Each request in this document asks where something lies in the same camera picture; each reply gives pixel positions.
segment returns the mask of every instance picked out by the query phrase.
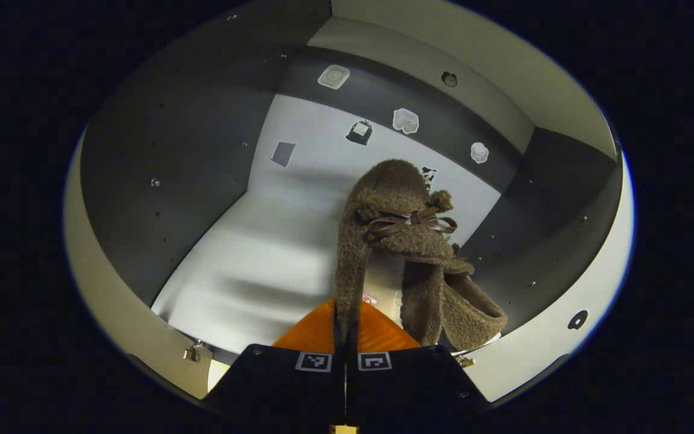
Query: white panel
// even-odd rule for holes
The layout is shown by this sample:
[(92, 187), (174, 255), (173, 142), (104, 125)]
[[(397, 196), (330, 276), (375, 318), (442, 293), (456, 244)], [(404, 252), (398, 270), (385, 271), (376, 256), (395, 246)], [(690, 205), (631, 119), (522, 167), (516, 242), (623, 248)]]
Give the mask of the white panel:
[[(631, 175), (623, 156), (623, 185), (617, 214), (599, 253), (583, 275), (555, 303), (517, 330), (468, 354), (465, 372), (484, 397), (495, 401), (528, 382), (557, 358), (575, 351), (605, 316), (617, 295), (633, 246)], [(581, 310), (589, 316), (580, 330), (569, 321)]]
[[(460, 226), (451, 242), (468, 240), (498, 200), (499, 192), (415, 141), (413, 134), (399, 134), (371, 119), (374, 132), (368, 146), (347, 140), (350, 127), (360, 120), (363, 118), (358, 115), (316, 102), (275, 96), (256, 146), (248, 190), (340, 219), (350, 190), (366, 171), (381, 160), (404, 159), (418, 168), (438, 170), (433, 190), (449, 190), (454, 210), (446, 215)], [(296, 143), (294, 156), (285, 168), (270, 160), (281, 141)], [(462, 143), (465, 148), (470, 145)]]
[(108, 338), (123, 352), (135, 355), (169, 382), (202, 399), (208, 392), (212, 354), (203, 348), (199, 363), (184, 360), (184, 349), (193, 342), (138, 299), (116, 273), (93, 232), (80, 182), (84, 137), (85, 132), (74, 151), (63, 205), (66, 251), (80, 294)]
[(479, 14), (446, 0), (333, 0), (333, 16), (419, 39), (477, 71), (538, 127), (616, 159), (609, 126), (586, 91), (555, 61)]
[[(451, 96), (484, 118), (523, 154), (534, 124), (489, 80), (451, 55), (401, 33), (366, 22), (332, 17), (309, 41), (309, 46), (347, 52), (406, 72)], [(444, 71), (457, 75), (459, 84), (441, 81)]]
[[(177, 329), (235, 353), (248, 344), (274, 343), (333, 297), (344, 203), (355, 182), (380, 160), (407, 159), (438, 170), (433, 189), (451, 192), (455, 209), (446, 215), (460, 226), (452, 242), (470, 238), (499, 193), (427, 146), (377, 124), (372, 123), (368, 146), (352, 143), (345, 135), (359, 120), (315, 102), (276, 96), (256, 147), (248, 192), (187, 254), (152, 310)], [(281, 141), (296, 143), (287, 167), (272, 161)]]

